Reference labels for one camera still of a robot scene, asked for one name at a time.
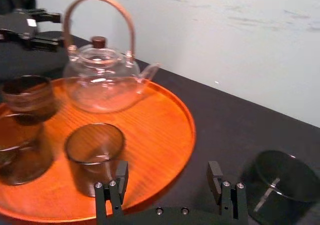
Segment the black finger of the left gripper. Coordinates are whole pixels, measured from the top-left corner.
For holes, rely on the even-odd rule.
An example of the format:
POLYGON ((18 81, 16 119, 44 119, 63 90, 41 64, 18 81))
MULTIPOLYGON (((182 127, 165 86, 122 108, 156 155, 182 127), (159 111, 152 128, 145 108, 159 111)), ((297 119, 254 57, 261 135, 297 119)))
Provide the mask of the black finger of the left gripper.
POLYGON ((57 38, 35 37, 29 41, 32 50, 45 52, 57 52, 61 44, 61 40, 57 38))
POLYGON ((41 22, 51 22, 55 24, 62 23, 62 15, 60 13, 48 12, 45 9, 38 8, 32 10, 32 17, 35 19, 37 23, 41 22))

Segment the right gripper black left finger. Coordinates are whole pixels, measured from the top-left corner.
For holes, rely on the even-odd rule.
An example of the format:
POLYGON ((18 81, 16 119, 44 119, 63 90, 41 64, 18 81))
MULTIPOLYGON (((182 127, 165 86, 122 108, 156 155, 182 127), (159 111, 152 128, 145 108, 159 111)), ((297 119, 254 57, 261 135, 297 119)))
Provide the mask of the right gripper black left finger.
POLYGON ((107 224, 106 202, 110 201, 112 215, 123 216, 122 204, 129 180, 128 161, 120 161, 115 172, 115 179, 108 183, 97 182, 94 185, 96 224, 107 224))

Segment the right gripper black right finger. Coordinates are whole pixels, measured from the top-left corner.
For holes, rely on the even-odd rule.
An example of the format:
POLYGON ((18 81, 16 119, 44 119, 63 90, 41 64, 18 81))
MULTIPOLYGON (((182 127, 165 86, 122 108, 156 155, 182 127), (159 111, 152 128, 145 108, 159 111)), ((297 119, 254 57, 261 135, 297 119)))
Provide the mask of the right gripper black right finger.
POLYGON ((209 161, 206 178, 213 194, 219 213, 216 222, 247 222, 248 207, 246 187, 243 183, 232 184, 224 179, 223 172, 217 161, 209 161))

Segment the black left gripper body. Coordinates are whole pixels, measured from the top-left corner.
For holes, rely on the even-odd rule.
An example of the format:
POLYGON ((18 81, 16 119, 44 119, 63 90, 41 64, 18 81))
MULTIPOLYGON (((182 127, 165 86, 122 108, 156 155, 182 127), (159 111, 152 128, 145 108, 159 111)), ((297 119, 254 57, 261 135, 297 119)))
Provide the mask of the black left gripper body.
POLYGON ((25 49, 36 49, 37 20, 39 9, 15 9, 0 16, 0 42, 18 43, 25 49))

